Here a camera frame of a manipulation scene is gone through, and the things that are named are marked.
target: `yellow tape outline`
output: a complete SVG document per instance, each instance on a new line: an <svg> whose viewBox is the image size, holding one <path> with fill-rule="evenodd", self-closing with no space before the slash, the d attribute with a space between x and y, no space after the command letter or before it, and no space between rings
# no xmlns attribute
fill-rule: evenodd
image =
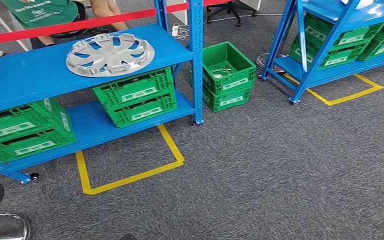
<svg viewBox="0 0 384 240"><path fill-rule="evenodd" d="M289 74L286 73L284 76L286 78L288 78L289 80L291 80L292 82L294 82L296 84L300 84L297 80L295 80ZM383 86L378 85L377 83L375 83L375 82L373 82L373 81L363 77L360 74L354 74L354 77L356 77L356 78L360 79L361 81L367 83L368 85L371 86L371 88L368 88L366 90L363 90L363 91L360 91L360 92L357 92L357 93L354 93L354 94L351 94L351 95L348 95L348 96L344 96L344 97L341 97L341 98L338 98L338 99L335 99L335 100L330 100L330 101L327 100L326 98L322 97L320 94L317 94L315 91L311 90L311 88L307 88L306 91L309 92L310 94L312 94L314 97L316 97L320 101L322 101L324 104L326 104L328 106L333 106L333 105L340 104L340 103L343 103L343 102L346 102L346 101L349 101L349 100L353 100L353 99L359 98L359 97L367 95L367 94L371 94L373 92L376 92L377 90L381 90L381 89L384 88Z"/></svg>
<svg viewBox="0 0 384 240"><path fill-rule="evenodd" d="M166 127L164 127L164 125L162 124L158 125L157 127L162 137L164 138L165 142L167 143L168 147L170 148L171 152L173 153L175 162L172 162L163 166L159 166L157 168L154 168L145 172L141 172L139 174L129 176L129 177L126 177L102 186L91 188L91 182L89 181L89 175L88 175L88 170L86 168L85 157L83 156L82 151L78 151L75 153L75 158L77 161L78 174L80 176L81 188L83 189L83 193L87 195L99 194L99 193L102 193L126 184L133 183L135 181L168 171L170 169L174 169L176 167L182 166L185 159L183 158L181 152L179 151L178 147L176 146L175 142L173 141Z"/></svg>

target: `shelf upright post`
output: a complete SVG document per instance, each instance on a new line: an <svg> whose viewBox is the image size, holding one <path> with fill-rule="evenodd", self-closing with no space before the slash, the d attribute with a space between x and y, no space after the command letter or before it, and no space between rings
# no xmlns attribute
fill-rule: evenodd
<svg viewBox="0 0 384 240"><path fill-rule="evenodd" d="M0 163L0 174L26 184L31 181L30 175L19 171L11 170L7 165Z"/></svg>
<svg viewBox="0 0 384 240"><path fill-rule="evenodd" d="M283 9L283 14L280 19L280 23L277 26L276 34L274 35L273 43L270 47L270 54L267 57L267 61L265 62L264 69L262 70L259 78L261 80L269 79L269 69L272 69L273 62L275 61L276 56L283 45L283 40L288 33L288 26L290 25L293 16L295 14L295 5L297 4L297 0L288 0Z"/></svg>
<svg viewBox="0 0 384 240"><path fill-rule="evenodd" d="M203 123L203 0L187 0L187 21L189 25L189 50L193 52L190 61L193 80L194 124Z"/></svg>
<svg viewBox="0 0 384 240"><path fill-rule="evenodd" d="M309 84L317 81L316 79L313 79L314 74L318 70L320 64L322 64L323 59L325 59L326 55L329 52L329 49L331 49L335 40L338 39L339 35L342 32L341 28L347 23L348 18L354 12L359 2L360 2L359 0L350 0L348 4L345 6L344 10L340 14L336 23L333 25L333 28L330 30L326 40L323 42L320 50L315 56L312 64L309 66L308 71L303 72L302 79L300 79L299 85L296 87L295 91L293 92L292 97L289 98L292 104L298 104L300 102L301 95L308 88ZM305 27L304 23L300 21L298 21L298 25L302 25L300 26L300 30L301 30L301 27L302 28Z"/></svg>
<svg viewBox="0 0 384 240"><path fill-rule="evenodd" d="M169 30L169 21L167 18L166 0L153 0L155 6L156 21L166 31Z"/></svg>

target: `blue metal shelf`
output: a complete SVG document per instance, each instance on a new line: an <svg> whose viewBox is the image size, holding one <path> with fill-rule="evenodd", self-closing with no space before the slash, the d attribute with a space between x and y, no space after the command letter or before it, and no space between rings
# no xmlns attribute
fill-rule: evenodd
<svg viewBox="0 0 384 240"><path fill-rule="evenodd" d="M274 60L274 63L284 69L289 75L291 75L297 81L302 79L302 67L301 64L289 56L284 56ZM324 83L328 83L334 80L348 77L353 74L358 74L376 67L384 65L384 54L372 58L368 61L350 62L347 64L334 66L322 70L318 70L314 73L314 82L311 82L308 87L312 88Z"/></svg>
<svg viewBox="0 0 384 240"><path fill-rule="evenodd" d="M146 39L155 49L155 57L145 68L123 76L84 77L66 66L73 42L0 58L0 110L31 103L75 90L192 60L186 49L157 24L125 31Z"/></svg>
<svg viewBox="0 0 384 240"><path fill-rule="evenodd" d="M319 69L322 61L328 55L329 50L341 33L384 22L384 0L374 0L372 5L356 10L359 2L360 0L349 0L348 4L345 5L340 0L287 0L260 78L266 80L271 74L291 88L293 94L289 100L295 105L300 102L301 95L308 88L384 65L383 53L368 61L355 60L348 64ZM326 36L310 66L307 66L306 61L306 26L303 16L305 11L333 23L330 33ZM289 56L279 57L295 15L297 17L302 64ZM274 66L284 69L299 84L295 86L280 74L274 72L272 70Z"/></svg>
<svg viewBox="0 0 384 240"><path fill-rule="evenodd" d="M101 104L97 101L70 108L67 112L71 117L77 138L76 143L11 161L8 163L8 167L12 171L19 171L159 124L191 115L195 112L195 109L189 101L178 91L176 91L176 100L176 110L124 128L116 128L111 119L108 118L107 113Z"/></svg>
<svg viewBox="0 0 384 240"><path fill-rule="evenodd" d="M341 16L345 4L340 0L303 0L304 10L331 23ZM384 0L375 0L374 4L352 13L341 29L343 32L384 22Z"/></svg>

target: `office chair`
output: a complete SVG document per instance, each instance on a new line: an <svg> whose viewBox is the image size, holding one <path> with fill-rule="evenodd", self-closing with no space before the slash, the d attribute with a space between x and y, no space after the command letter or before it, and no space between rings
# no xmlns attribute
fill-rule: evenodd
<svg viewBox="0 0 384 240"><path fill-rule="evenodd" d="M211 13L210 15L208 15L208 17L206 19L206 23L207 24L210 24L212 22L211 21L212 17L214 17L215 15L218 15L219 13L223 12L224 10L227 10L228 14L232 13L236 17L236 19L237 19L236 27L240 27L241 26L241 17L239 16L239 14L236 11L236 9L249 10L249 11L252 11L252 16L253 17L257 16L257 10L255 10L255 9L249 7L249 6L237 5L236 1L228 1L227 3L207 6L206 7L206 11L207 12L211 12L211 10L212 10L211 8L219 8L219 9L217 9L217 11L215 11L215 12Z"/></svg>

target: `shelf board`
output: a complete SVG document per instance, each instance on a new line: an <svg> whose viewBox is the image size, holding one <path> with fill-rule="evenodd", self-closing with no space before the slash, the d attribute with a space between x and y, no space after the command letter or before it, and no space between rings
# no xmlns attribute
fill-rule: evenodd
<svg viewBox="0 0 384 240"><path fill-rule="evenodd" d="M294 79L301 82L302 79L302 65L301 63L293 60L289 56L276 58L274 63L280 68L284 69ZM376 67L384 65L384 54L372 58L368 61L354 61L347 64L318 70L315 72L312 83L309 88L324 84L337 79L345 78L353 74L358 74Z"/></svg>
<svg viewBox="0 0 384 240"><path fill-rule="evenodd" d="M114 126L97 101L70 108L67 111L77 138L76 143L11 161L8 166L11 170L19 171L195 113L195 109L180 92L176 90L175 95L176 110L123 128Z"/></svg>
<svg viewBox="0 0 384 240"><path fill-rule="evenodd" d="M74 42L0 57L0 110L145 73L193 58L193 52L187 50L157 24L123 32L147 40L155 49L155 57L148 66L123 76L84 77L69 71L66 57Z"/></svg>
<svg viewBox="0 0 384 240"><path fill-rule="evenodd" d="M341 0L303 0L304 9L331 23L335 23L345 4ZM384 0L376 0L374 4L355 10L349 17L342 32L384 22Z"/></svg>

